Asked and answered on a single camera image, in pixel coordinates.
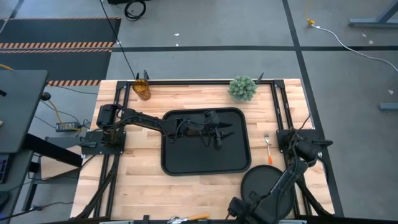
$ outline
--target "concrete floor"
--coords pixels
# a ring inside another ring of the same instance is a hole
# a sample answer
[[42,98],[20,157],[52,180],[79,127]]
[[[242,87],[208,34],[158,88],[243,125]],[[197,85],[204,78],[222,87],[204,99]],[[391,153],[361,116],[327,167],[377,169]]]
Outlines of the concrete floor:
[[[347,45],[398,45],[398,29],[347,26],[350,17],[376,17],[392,0],[311,2],[308,16],[318,26],[334,31]],[[8,17],[16,4],[17,0],[2,3],[0,17]],[[104,4],[109,16],[123,17],[121,9]],[[304,0],[289,0],[289,4],[301,46],[338,46],[330,34],[306,27]],[[17,14],[17,17],[103,16],[97,0],[25,0]],[[119,38],[123,47],[293,46],[279,0],[153,0],[147,2],[147,13],[141,20],[128,22],[123,17]],[[398,52],[365,53],[398,65]],[[377,107],[379,102],[398,102],[398,74],[385,63],[352,52],[304,52],[303,56],[325,136],[335,142],[329,152],[345,216],[398,220],[394,210],[398,201],[395,173],[398,114],[381,112]],[[151,78],[234,78],[238,74],[256,77],[261,72],[264,78],[301,78],[295,52],[129,52],[127,58],[136,73],[146,69]],[[112,53],[107,79],[118,78],[131,78],[131,73],[122,53],[116,52]],[[98,91],[98,87],[75,88]],[[53,94],[59,110],[75,115],[81,122],[91,119],[95,96],[56,87],[46,91]],[[53,111],[44,105],[39,106],[36,115],[49,123],[56,122]],[[56,133],[36,119],[30,133],[42,138],[67,135]],[[34,203],[72,201],[75,186],[76,183],[40,185]],[[66,220],[70,207],[48,208],[15,218],[12,223]]]

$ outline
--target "wooden tabletop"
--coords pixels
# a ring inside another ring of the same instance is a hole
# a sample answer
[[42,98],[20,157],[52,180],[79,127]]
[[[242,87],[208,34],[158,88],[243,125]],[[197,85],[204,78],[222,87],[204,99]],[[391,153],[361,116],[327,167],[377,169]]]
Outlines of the wooden tabletop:
[[[116,80],[102,81],[99,87],[91,129],[96,128],[101,105],[113,103]],[[296,128],[308,116],[307,103],[299,79],[286,79],[287,98]],[[267,149],[264,134],[271,139],[273,166],[285,169],[283,155],[278,150],[275,131],[277,121],[270,85],[259,85],[250,102],[236,103],[228,94],[228,85],[151,85],[152,97],[141,101],[130,91],[128,107],[158,118],[170,110],[195,108],[237,107],[243,111],[248,127],[251,148],[251,167],[267,164]],[[280,107],[282,96],[278,90]],[[284,126],[287,127],[282,110]],[[312,128],[308,121],[304,128]],[[172,216],[188,217],[209,212],[212,219],[224,219],[230,200],[240,197],[240,183],[244,173],[218,175],[192,175],[172,177],[160,166],[160,133],[135,125],[125,127],[126,148],[121,156],[114,194],[112,220],[166,220]],[[96,156],[80,172],[71,217],[78,215],[98,188],[103,156]],[[333,206],[320,162],[305,173],[307,187],[323,207],[333,213]],[[299,190],[300,211],[304,214]],[[101,207],[104,215],[105,193]]]

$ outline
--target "black floor stripe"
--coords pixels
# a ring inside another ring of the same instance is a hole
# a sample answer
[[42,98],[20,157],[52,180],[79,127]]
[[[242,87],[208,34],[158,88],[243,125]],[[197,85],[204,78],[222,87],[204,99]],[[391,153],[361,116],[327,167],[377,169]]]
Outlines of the black floor stripe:
[[22,4],[24,3],[25,0],[19,0],[17,5],[15,6],[14,10],[12,11],[10,15],[10,19],[13,19],[17,16],[19,9],[21,8]]
[[14,70],[48,70],[49,80],[104,80],[110,52],[1,53]]
[[[120,19],[111,19],[119,30]],[[106,19],[11,19],[2,43],[115,42]]]
[[[325,135],[323,133],[320,117],[318,114],[317,104],[315,103],[315,97],[313,95],[310,78],[308,76],[307,68],[305,66],[303,52],[300,49],[300,42],[299,42],[299,38],[297,37],[292,13],[291,13],[290,7],[289,7],[289,3],[287,2],[287,0],[282,0],[282,2],[283,2],[285,13],[286,13],[286,18],[287,18],[287,23],[288,23],[289,29],[290,29],[290,34],[292,36],[293,45],[295,47],[298,65],[300,67],[300,71],[302,74],[302,79],[303,79],[304,88],[305,88],[305,91],[307,94],[308,104],[310,105],[312,119],[313,119],[315,128],[320,132],[322,137],[325,137]],[[336,215],[338,215],[339,217],[343,217],[344,216],[343,208],[341,206],[340,196],[338,194],[338,189],[337,189],[337,185],[336,185],[335,175],[333,173],[333,169],[331,166],[329,152],[327,150],[325,150],[322,153],[323,153],[323,160],[325,161],[325,166],[327,167],[327,172],[328,172],[328,186],[329,186],[331,201],[333,202],[333,207],[335,209]]]
[[[398,46],[354,46],[349,48],[358,51],[387,51],[398,50]],[[186,47],[124,47],[125,52],[200,52],[200,51],[296,51],[294,46],[186,46]],[[344,47],[299,47],[301,51],[348,51]],[[112,49],[113,52],[122,52],[118,47]]]

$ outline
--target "black tray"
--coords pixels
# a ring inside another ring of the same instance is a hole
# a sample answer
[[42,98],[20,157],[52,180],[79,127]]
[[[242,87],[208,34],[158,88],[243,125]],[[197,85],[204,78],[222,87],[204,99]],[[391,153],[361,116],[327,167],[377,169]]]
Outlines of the black tray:
[[215,149],[213,140],[208,147],[200,138],[181,138],[169,144],[162,137],[161,164],[168,175],[225,174],[246,171],[251,164],[251,154],[244,114],[237,108],[207,108],[195,110],[173,110],[163,119],[202,118],[206,110],[215,110],[220,122],[233,124],[223,128],[226,133],[234,132],[223,140],[221,149]]

